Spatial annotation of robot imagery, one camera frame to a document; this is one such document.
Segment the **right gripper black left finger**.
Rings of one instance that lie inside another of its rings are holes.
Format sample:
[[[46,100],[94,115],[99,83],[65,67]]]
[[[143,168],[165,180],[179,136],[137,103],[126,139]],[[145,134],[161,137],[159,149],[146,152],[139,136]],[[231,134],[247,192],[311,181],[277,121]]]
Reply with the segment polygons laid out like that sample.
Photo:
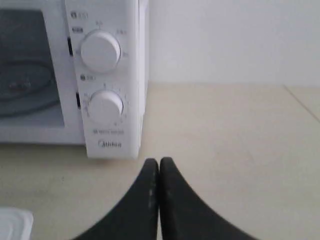
[[[155,240],[158,229],[159,165],[147,158],[125,195],[76,240]]]

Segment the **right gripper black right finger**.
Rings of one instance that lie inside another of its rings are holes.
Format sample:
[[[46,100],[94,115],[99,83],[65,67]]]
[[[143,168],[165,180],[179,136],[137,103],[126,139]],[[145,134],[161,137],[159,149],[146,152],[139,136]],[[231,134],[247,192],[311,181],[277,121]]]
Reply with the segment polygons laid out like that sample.
[[[250,239],[194,192],[171,157],[160,161],[159,210],[164,240]]]

